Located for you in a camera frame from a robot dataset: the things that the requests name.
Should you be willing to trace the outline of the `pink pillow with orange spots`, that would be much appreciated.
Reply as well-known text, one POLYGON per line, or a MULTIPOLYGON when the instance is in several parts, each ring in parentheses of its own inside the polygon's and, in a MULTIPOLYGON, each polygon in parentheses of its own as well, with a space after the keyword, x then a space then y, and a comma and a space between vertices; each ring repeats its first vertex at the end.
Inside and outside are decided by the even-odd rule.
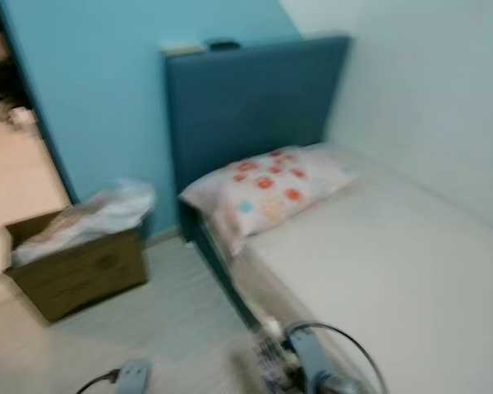
POLYGON ((202 213, 225 252, 351 187, 356 173, 320 144, 285 146, 206 173, 179 198, 202 213))

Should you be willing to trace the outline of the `brown cardboard box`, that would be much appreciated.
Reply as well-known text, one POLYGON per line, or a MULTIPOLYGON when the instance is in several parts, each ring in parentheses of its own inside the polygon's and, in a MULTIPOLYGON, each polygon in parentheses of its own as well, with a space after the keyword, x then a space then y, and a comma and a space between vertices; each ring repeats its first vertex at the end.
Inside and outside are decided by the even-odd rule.
POLYGON ((141 229, 87 241, 2 271, 48 323, 148 281, 141 229))

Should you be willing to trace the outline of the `small white floor item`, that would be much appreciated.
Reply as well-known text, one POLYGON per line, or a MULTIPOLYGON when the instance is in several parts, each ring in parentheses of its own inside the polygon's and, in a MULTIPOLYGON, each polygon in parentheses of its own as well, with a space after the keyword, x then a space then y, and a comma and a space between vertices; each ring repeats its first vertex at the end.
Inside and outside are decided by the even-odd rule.
POLYGON ((29 108, 13 108, 7 112, 7 120, 16 129, 21 129, 21 131, 35 131, 37 129, 37 116, 32 109, 29 108))

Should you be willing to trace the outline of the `clear plastic zipper bag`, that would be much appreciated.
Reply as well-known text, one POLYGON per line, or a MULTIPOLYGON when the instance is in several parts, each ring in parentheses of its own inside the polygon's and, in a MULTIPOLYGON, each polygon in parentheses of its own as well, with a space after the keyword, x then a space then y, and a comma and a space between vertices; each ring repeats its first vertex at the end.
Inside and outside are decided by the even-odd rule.
POLYGON ((135 230, 155 207, 155 188, 144 181, 120 180, 84 203, 6 225, 10 265, 21 267, 57 252, 135 230))

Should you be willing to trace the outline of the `blue upholstered bed headboard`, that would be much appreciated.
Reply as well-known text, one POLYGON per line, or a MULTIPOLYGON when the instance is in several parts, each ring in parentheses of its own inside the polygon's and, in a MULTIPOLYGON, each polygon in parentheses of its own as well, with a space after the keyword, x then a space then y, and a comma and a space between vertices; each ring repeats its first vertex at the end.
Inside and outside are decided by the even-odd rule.
POLYGON ((175 194, 228 163, 321 142, 351 47, 329 36, 166 57, 175 194))

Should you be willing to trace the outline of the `mattress with cream sheet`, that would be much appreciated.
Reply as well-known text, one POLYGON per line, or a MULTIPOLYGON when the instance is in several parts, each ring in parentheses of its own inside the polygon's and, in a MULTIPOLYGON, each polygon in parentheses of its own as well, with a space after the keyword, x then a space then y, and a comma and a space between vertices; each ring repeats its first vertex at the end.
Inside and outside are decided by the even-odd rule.
POLYGON ((493 226, 418 181, 323 145, 357 180, 225 252, 257 319, 319 320, 333 363, 390 394, 493 394, 493 226))

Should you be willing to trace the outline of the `dark door frame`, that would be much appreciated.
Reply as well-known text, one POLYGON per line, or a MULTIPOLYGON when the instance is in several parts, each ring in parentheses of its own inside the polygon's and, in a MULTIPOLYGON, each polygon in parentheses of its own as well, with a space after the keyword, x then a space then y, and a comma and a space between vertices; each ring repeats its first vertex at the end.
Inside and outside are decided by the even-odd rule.
POLYGON ((24 86, 26 97, 30 104, 33 105, 33 113, 36 116, 36 124, 39 128, 41 142, 46 146, 48 157, 52 162, 56 174, 58 174, 60 185, 62 185, 63 191, 65 191, 67 202, 73 205, 74 203, 79 203, 81 199, 79 199, 79 196, 70 183, 65 164, 62 162, 58 148, 53 143, 51 132, 48 130, 46 117, 44 117, 46 116, 46 112, 44 112, 44 106, 40 104, 39 95, 37 94, 39 91, 35 88, 34 82, 29 74, 29 69, 26 67, 24 52, 22 52, 20 42, 17 40, 14 24, 9 14, 7 14, 7 5, 11 2, 12 0, 0 0, 0 26, 2 27, 3 36, 5 36, 6 46, 10 50, 12 62, 17 68, 18 75, 20 75, 21 85, 24 86))

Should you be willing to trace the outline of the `dark blue bed base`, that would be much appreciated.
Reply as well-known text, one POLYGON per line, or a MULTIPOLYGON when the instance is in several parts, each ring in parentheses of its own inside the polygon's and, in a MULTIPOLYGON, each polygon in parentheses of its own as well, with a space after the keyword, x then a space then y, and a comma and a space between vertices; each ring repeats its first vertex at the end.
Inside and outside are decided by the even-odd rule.
POLYGON ((210 268, 210 272, 213 273, 218 285, 223 289, 225 297, 230 301, 244 325, 251 330, 258 329, 260 323, 254 313, 250 311, 250 308, 247 308, 247 304, 244 303, 243 298, 236 290, 225 259, 218 251, 213 237, 205 229, 202 216, 194 208, 190 208, 187 205, 179 205, 178 220, 184 240, 190 241, 195 245, 202 258, 206 261, 206 266, 210 268))

